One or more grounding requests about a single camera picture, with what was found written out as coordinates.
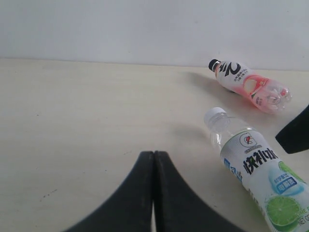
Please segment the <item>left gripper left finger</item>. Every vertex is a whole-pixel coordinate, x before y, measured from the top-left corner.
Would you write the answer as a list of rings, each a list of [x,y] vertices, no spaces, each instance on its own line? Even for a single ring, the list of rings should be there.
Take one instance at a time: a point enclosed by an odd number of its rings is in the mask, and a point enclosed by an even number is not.
[[[68,232],[150,232],[154,152],[139,154],[118,189],[94,212]]]

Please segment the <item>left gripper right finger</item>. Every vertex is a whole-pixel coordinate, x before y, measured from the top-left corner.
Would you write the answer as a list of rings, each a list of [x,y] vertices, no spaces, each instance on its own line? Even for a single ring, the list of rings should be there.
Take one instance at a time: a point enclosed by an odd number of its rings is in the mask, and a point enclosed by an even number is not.
[[[154,217],[158,232],[241,232],[185,182],[166,151],[154,153]]]

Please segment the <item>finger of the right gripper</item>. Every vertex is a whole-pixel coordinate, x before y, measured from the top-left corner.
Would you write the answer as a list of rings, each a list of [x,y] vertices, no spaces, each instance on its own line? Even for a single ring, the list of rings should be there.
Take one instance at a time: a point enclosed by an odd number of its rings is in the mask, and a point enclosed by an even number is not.
[[[288,154],[309,149],[309,107],[289,122],[276,136],[277,142]]]

